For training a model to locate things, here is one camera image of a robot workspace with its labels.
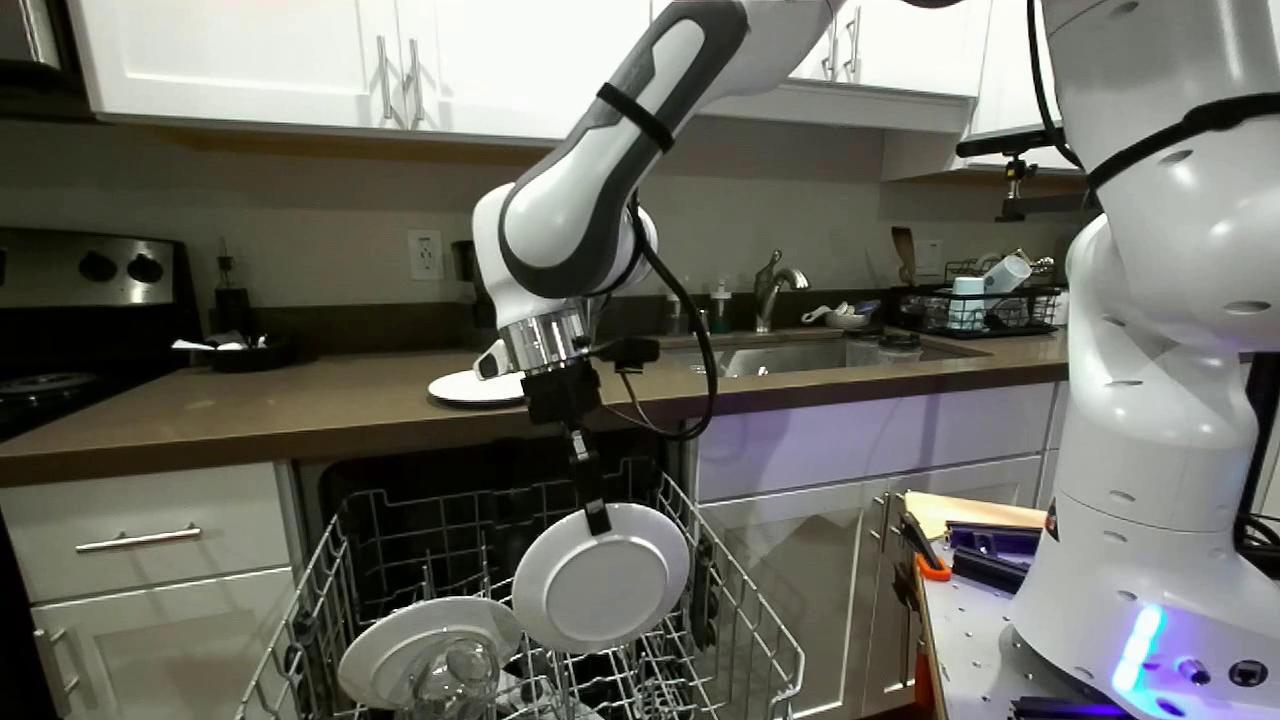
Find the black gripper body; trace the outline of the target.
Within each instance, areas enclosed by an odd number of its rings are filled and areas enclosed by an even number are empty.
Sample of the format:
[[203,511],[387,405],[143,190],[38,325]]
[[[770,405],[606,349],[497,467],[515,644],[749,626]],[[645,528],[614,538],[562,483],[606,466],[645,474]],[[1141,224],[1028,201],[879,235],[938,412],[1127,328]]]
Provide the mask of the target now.
[[523,376],[523,405],[536,425],[577,429],[599,410],[599,376],[588,362]]

